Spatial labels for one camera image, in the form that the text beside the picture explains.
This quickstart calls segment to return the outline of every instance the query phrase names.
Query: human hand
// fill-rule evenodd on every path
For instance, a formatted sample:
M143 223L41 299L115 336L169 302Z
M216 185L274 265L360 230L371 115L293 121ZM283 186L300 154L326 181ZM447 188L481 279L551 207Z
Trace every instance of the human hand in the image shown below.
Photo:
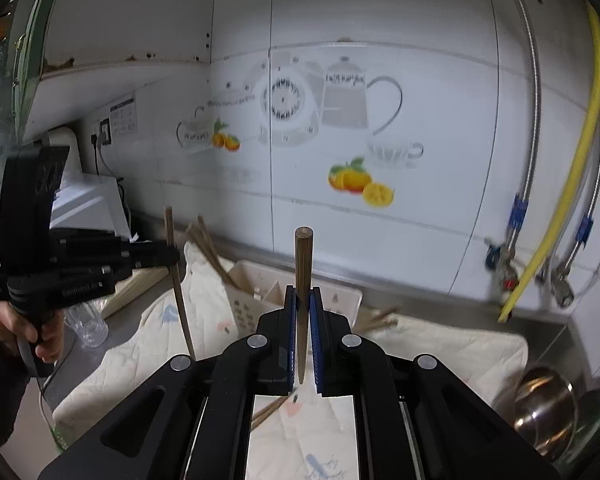
M18 337L35 343L38 331L7 301L0 301L0 341L13 356L19 355ZM64 345L64 315L61 310L56 310L52 319L42 326L42 339L43 342L36 346L36 355L45 363L58 361Z

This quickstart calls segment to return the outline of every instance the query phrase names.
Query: lemon slice decal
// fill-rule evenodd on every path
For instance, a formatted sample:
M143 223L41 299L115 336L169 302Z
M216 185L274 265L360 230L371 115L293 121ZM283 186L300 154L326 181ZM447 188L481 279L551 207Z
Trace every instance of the lemon slice decal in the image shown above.
M363 189L362 198L371 207L387 207L394 201L394 190L380 182L371 182Z

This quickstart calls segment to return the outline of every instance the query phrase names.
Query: rust stain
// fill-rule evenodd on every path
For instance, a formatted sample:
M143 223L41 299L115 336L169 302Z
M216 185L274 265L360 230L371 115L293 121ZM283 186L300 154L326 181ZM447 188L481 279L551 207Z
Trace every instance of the rust stain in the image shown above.
M57 70L65 70L67 68L73 68L74 62L75 62L75 59L73 57L70 57L64 63L51 64L48 62L48 60L46 60L46 57L45 57L44 61L42 62L42 73L47 74L49 72L55 72Z

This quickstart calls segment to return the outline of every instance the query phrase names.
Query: person's arm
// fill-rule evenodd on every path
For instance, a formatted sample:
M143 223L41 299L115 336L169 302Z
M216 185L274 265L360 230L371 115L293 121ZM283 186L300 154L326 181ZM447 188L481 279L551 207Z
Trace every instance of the person's arm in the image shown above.
M45 362L57 361L62 351L62 313L42 328L43 344L36 354ZM38 333L33 325L19 316L9 303L0 301L0 446L13 433L20 400L29 382L26 368L18 354L17 336L35 342Z

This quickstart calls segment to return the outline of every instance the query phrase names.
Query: electrical outlet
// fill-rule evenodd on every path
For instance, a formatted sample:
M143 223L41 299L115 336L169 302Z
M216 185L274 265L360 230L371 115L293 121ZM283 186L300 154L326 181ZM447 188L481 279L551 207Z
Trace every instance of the electrical outlet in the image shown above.
M103 146L111 144L111 128L109 127L108 117L100 121L100 139L102 139Z

